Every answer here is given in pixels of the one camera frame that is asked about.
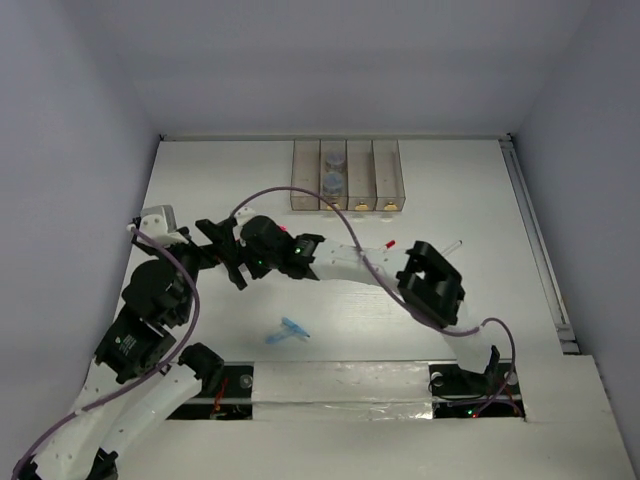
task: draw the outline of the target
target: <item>robotic arm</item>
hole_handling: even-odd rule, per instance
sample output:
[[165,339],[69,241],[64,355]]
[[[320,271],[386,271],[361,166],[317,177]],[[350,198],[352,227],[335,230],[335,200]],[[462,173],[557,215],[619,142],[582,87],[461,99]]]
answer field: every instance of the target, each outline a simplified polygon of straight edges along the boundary
[[[321,235],[293,237],[269,217],[247,208],[217,224],[205,219],[195,225],[210,244],[198,246],[188,229],[178,229],[167,205],[144,210],[130,227],[167,249],[194,282],[201,270],[220,264],[240,290],[247,287],[242,266],[253,279],[277,270],[296,280],[382,282],[417,312],[414,318],[434,322],[429,326],[435,326],[454,351],[466,382],[479,388],[493,384],[498,351],[485,342],[482,329],[467,315],[461,275],[428,243],[417,241],[407,250],[359,251]],[[129,410],[123,411],[130,393],[89,412],[81,410],[149,374],[175,343],[169,330],[189,319],[193,292],[183,273],[142,236],[134,236],[133,243],[158,258],[138,266],[123,290],[125,305],[100,342],[72,407],[77,416],[55,431],[44,448],[14,472],[14,478],[114,480],[116,461],[132,445],[184,401],[201,391],[213,391],[220,382],[223,360],[195,344],[180,352],[177,364],[161,370],[163,377]],[[363,254],[375,274],[365,265]]]

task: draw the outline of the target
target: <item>white table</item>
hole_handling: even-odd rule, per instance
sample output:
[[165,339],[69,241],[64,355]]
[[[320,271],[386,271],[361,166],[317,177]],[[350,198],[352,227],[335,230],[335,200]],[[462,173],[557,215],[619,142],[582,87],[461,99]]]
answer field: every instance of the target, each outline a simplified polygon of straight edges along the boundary
[[[173,205],[179,226],[206,243],[194,222],[219,221],[257,190],[287,185],[292,150],[290,141],[163,142],[145,206]],[[449,260],[463,275],[472,315],[498,316],[513,331],[528,423],[313,422],[294,413],[287,421],[165,422],[121,466],[121,478],[634,478],[592,359],[562,355],[498,142],[401,141],[400,151],[404,211],[348,216],[365,246],[463,241]],[[286,192],[251,206],[292,235],[350,241],[335,215],[292,212]],[[125,284],[146,259],[132,251]],[[223,268],[201,273],[198,287],[193,341],[227,362],[256,362],[257,372],[276,361],[453,359],[437,334],[376,287],[272,272],[239,292]],[[309,341],[265,344],[282,316],[306,328]],[[501,329],[487,330],[509,356]]]

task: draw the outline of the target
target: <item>clear container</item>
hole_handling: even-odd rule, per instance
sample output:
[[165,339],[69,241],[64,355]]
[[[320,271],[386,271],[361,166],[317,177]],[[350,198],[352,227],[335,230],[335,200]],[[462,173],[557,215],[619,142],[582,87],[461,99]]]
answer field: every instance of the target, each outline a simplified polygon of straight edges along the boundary
[[397,212],[404,208],[405,193],[397,140],[374,140],[373,163],[378,200],[376,210]]
[[371,140],[347,140],[349,160],[349,210],[373,211],[376,208],[376,174]]
[[[319,167],[321,168],[320,190],[323,196],[335,207],[340,210],[346,210],[348,202],[347,142],[345,140],[322,140],[320,142]],[[342,177],[341,185],[338,182],[339,177],[337,175]],[[323,188],[325,185],[330,187],[327,191]],[[328,205],[320,205],[320,208],[331,209]]]
[[[320,140],[293,142],[291,186],[320,193]],[[318,210],[320,201],[302,192],[291,192],[293,210]]]

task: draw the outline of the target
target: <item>gray wall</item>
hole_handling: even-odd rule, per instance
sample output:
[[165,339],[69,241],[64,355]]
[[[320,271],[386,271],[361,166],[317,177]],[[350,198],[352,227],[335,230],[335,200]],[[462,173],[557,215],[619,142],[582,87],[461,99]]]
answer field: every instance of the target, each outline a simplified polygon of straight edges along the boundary
[[517,135],[578,340],[640,467],[640,2],[596,0]]
[[87,1],[163,133],[513,131],[589,5]]
[[0,476],[112,318],[157,135],[84,0],[0,2]]

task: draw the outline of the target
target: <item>blue clothespin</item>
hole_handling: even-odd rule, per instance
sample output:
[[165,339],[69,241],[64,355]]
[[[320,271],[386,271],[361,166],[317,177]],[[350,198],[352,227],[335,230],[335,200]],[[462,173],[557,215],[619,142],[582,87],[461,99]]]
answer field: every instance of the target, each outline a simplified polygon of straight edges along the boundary
[[283,330],[273,335],[269,335],[265,340],[266,343],[272,345],[284,340],[285,338],[292,337],[293,335],[298,335],[300,337],[306,338],[311,337],[311,335],[309,335],[304,328],[295,323],[293,320],[289,320],[287,317],[282,317],[282,325],[284,327]]

